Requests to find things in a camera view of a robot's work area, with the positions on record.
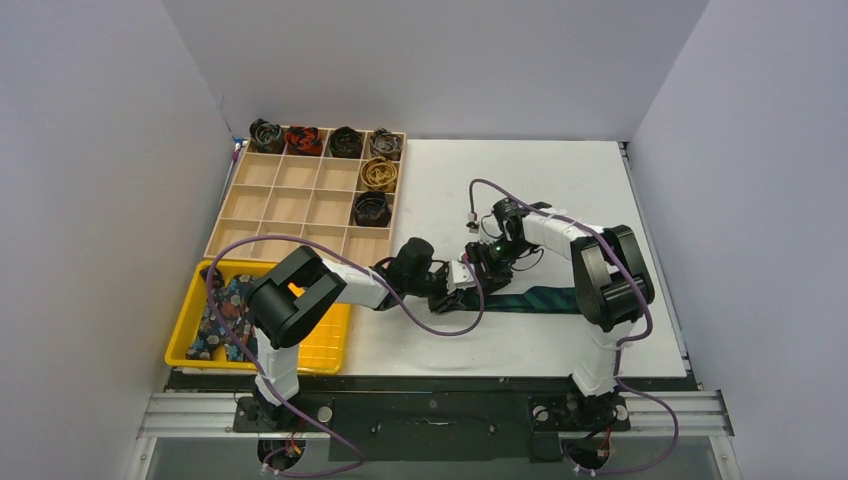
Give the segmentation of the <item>green navy striped tie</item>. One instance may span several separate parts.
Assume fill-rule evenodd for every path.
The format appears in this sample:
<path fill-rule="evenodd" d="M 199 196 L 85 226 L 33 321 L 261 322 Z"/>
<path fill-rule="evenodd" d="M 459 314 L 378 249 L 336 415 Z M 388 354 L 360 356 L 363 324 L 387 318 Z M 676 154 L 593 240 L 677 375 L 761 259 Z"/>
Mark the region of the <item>green navy striped tie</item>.
<path fill-rule="evenodd" d="M 572 287 L 533 286 L 523 293 L 485 294 L 486 312 L 528 314 L 580 314 Z"/>

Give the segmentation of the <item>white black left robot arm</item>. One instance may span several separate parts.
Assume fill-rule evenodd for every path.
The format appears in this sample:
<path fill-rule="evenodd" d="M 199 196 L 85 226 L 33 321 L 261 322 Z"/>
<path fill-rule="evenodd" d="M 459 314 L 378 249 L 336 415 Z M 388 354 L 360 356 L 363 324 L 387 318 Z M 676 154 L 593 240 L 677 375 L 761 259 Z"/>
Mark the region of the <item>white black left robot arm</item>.
<path fill-rule="evenodd" d="M 317 245 L 293 250 L 256 280 L 245 304 L 257 335 L 259 416 L 272 429 L 291 427 L 298 416 L 297 357 L 302 341 L 336 304 L 373 311 L 402 307 L 408 296 L 425 298 L 439 308 L 466 292 L 485 296 L 467 256 L 432 266 L 434 249 L 425 240 L 409 239 L 399 252 L 371 267 L 343 258 L 327 260 Z"/>

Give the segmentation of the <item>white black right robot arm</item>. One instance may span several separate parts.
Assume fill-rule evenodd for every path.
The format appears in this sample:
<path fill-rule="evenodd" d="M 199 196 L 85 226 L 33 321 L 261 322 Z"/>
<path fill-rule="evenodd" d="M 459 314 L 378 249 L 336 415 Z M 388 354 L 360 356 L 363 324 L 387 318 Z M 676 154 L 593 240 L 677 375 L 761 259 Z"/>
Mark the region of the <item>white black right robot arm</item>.
<path fill-rule="evenodd" d="M 568 377 L 576 391 L 564 400 L 566 418 L 586 428 L 610 422 L 624 347 L 648 336 L 632 332 L 639 319 L 649 319 L 655 288 L 632 229 L 626 225 L 599 227 L 569 217 L 545 202 L 523 204 L 512 198 L 491 210 L 497 229 L 472 221 L 477 240 L 465 246 L 471 269 L 481 282 L 484 304 L 511 283 L 515 263 L 539 250 L 555 253 L 572 267 L 572 294 L 566 313 L 586 321 L 578 360 Z"/>

